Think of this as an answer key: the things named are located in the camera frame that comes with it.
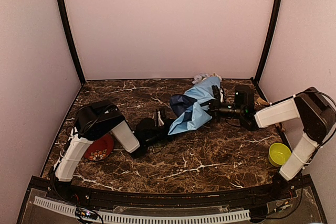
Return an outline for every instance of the yellow-green bowl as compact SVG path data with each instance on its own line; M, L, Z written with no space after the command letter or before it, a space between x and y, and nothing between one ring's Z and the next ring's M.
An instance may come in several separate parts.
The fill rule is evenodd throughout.
M268 150L268 160L275 167L281 167L289 159L291 153L286 145L275 143Z

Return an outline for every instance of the marble tabletop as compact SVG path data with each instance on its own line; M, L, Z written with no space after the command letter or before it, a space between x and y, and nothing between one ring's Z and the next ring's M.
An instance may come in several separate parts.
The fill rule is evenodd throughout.
M227 100L233 101L234 87L250 80L223 80ZM111 99L134 129L144 117L153 117L155 109L166 107L167 116L176 118L169 99L192 87L190 79L89 81L82 87L63 124L44 169L57 161L78 109L86 104ZM82 159L73 184L137 193L200 193L247 188L271 183L277 170L268 162L271 144L282 142L274 126L249 132L211 120L197 131L187 132L172 142L157 143L147 154L133 159L115 141L113 152L103 161Z

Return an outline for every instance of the white wall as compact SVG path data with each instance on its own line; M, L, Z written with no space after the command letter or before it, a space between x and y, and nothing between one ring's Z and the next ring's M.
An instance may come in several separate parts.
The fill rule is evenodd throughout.
M336 99L336 0L282 0L278 24L261 88L270 101L310 86ZM298 122L285 124L295 145ZM336 223L336 138L309 166L329 223Z
M1 223L16 223L80 88L56 0L0 0Z
M274 0L66 0L87 79L255 75Z

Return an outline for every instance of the blue cloth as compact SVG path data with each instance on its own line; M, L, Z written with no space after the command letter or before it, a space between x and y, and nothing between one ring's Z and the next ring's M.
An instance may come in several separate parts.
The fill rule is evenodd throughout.
M207 78L188 89L180 97L179 95L172 96L170 105L178 118L170 126L168 135L197 130L211 120L212 117L205 112L205 110L208 110L208 106L201 107L201 104L214 99L212 92L213 85L218 86L218 88L221 87L218 77Z

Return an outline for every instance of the red plate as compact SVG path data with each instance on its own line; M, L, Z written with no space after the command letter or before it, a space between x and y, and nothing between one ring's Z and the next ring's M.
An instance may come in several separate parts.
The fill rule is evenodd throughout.
M84 158L90 161L100 161L107 158L111 154L114 147L113 137L108 133L96 140L86 150Z

